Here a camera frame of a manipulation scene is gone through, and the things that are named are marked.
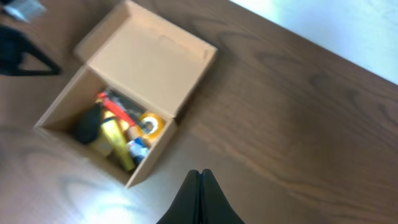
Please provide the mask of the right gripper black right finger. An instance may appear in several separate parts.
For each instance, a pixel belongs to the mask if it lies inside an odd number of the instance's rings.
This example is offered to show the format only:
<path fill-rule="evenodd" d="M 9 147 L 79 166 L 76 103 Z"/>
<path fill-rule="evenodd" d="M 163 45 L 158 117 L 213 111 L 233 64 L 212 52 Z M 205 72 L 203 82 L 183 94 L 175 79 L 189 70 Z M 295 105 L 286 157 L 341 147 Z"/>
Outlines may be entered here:
<path fill-rule="evenodd" d="M 204 169 L 201 173 L 200 209 L 202 223 L 244 224 L 209 169 Z"/>

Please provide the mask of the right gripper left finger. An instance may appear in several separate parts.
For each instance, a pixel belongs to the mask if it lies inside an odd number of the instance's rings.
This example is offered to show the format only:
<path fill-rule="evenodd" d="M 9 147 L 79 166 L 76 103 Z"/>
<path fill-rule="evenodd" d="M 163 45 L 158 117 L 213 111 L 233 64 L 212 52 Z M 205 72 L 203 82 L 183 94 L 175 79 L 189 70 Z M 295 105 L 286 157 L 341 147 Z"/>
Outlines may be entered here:
<path fill-rule="evenodd" d="M 190 170 L 169 209 L 157 224 L 198 224 L 200 206 L 200 173 Z"/>

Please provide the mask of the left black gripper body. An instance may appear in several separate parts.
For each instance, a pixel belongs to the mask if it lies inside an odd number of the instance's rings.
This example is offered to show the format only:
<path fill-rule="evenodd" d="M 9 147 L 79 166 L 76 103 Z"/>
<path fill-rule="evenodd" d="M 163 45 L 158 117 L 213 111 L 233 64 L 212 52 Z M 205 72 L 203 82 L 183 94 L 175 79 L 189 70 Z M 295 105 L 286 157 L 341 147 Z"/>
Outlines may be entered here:
<path fill-rule="evenodd" d="M 14 77 L 34 76 L 32 70 L 22 70 L 19 65 L 24 53 L 32 53 L 32 42 L 18 30 L 1 25 L 1 74 Z"/>

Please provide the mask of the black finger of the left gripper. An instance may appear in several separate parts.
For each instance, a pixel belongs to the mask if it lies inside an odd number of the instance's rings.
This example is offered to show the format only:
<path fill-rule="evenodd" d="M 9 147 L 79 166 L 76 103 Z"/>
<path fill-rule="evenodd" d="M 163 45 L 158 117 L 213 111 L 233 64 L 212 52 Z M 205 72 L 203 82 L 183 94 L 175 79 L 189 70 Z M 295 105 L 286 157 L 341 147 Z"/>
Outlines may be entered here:
<path fill-rule="evenodd" d="M 39 63 L 39 65 L 43 65 L 44 67 L 41 69 L 18 69 L 19 76 L 52 76 L 59 75 L 62 71 L 62 68 L 54 62 L 50 57 L 48 57 L 43 51 L 41 51 L 36 45 L 32 43 L 24 44 L 24 49 L 21 53 L 27 53 L 33 58 L 35 58 Z"/>

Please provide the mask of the black correction tape dispenser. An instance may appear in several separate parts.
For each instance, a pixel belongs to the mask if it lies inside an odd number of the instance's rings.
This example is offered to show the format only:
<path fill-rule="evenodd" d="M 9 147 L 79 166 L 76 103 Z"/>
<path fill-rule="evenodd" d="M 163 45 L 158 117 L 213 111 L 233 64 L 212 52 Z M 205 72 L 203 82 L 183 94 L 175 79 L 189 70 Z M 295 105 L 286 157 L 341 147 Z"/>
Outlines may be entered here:
<path fill-rule="evenodd" d="M 72 128 L 72 136 L 82 144 L 93 142 L 99 133 L 101 125 L 102 104 L 96 103 L 88 111 L 84 112 L 77 124 Z"/>

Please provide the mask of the cardboard box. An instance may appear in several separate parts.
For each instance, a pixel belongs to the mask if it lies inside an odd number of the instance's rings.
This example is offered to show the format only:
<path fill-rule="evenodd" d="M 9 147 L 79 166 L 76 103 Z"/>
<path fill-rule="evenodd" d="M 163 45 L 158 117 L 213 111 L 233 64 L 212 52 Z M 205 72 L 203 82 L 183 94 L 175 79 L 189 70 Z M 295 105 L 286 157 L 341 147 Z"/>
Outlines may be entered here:
<path fill-rule="evenodd" d="M 83 62 L 35 125 L 49 140 L 132 187 L 150 176 L 174 135 L 176 117 L 213 63 L 217 48 L 132 2 L 119 3 L 75 48 Z M 149 154 L 129 174 L 78 143 L 73 125 L 110 87 L 165 120 Z"/>

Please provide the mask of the blue white staples box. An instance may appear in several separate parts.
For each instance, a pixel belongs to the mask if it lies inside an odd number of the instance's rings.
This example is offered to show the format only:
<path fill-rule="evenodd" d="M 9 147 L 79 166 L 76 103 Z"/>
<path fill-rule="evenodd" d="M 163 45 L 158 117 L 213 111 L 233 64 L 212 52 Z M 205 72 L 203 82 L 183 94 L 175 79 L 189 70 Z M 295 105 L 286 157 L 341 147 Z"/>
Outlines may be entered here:
<path fill-rule="evenodd" d="M 149 153 L 149 147 L 142 138 L 135 138 L 129 141 L 127 147 L 136 166 L 138 166 Z"/>

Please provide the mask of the yellow highlighter marker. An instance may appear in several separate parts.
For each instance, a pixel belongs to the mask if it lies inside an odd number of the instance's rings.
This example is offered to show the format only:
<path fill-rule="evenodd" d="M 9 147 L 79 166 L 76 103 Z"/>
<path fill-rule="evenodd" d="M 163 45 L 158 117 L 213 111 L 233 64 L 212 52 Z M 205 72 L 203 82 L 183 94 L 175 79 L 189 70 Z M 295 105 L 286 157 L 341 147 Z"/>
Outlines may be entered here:
<path fill-rule="evenodd" d="M 132 171 L 136 168 L 130 156 L 126 138 L 115 116 L 105 118 L 101 123 L 101 130 L 110 143 L 124 170 Z"/>

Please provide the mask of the yellow tape roll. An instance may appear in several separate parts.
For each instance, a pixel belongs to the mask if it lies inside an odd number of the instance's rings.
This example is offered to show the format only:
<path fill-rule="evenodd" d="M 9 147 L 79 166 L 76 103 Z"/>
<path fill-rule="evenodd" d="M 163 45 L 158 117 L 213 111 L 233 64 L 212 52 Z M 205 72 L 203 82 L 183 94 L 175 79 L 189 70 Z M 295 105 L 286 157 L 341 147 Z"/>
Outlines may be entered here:
<path fill-rule="evenodd" d="M 141 122 L 141 126 L 137 127 L 138 135 L 151 141 L 156 140 L 165 127 L 165 121 L 159 115 L 152 112 L 144 113 L 139 118 L 139 121 Z"/>

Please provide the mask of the yellow sticky note pad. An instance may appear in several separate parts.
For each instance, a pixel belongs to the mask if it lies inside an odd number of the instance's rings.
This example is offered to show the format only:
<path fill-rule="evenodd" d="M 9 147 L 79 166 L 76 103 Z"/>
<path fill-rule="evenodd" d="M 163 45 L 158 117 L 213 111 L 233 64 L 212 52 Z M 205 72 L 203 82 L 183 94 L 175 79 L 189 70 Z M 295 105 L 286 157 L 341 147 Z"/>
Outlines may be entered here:
<path fill-rule="evenodd" d="M 123 121 L 121 119 L 119 119 L 115 114 L 113 114 L 112 112 L 105 110 L 104 114 L 103 114 L 103 119 L 101 121 L 103 121 L 105 118 L 107 117 L 111 117 L 111 116 L 115 116 L 121 129 L 122 132 L 124 134 L 124 137 L 126 138 L 126 141 L 128 142 L 129 137 L 127 136 L 126 131 L 129 128 L 129 124 L 126 121 Z M 114 152 L 113 148 L 111 147 L 110 143 L 108 142 L 108 140 L 105 138 L 102 130 L 101 130 L 101 125 L 99 128 L 99 134 L 96 140 L 94 140 L 92 143 L 89 143 L 89 147 L 95 151 L 97 151 L 98 153 L 100 153 L 101 155 L 103 155 L 104 157 L 108 157 L 112 152 Z"/>

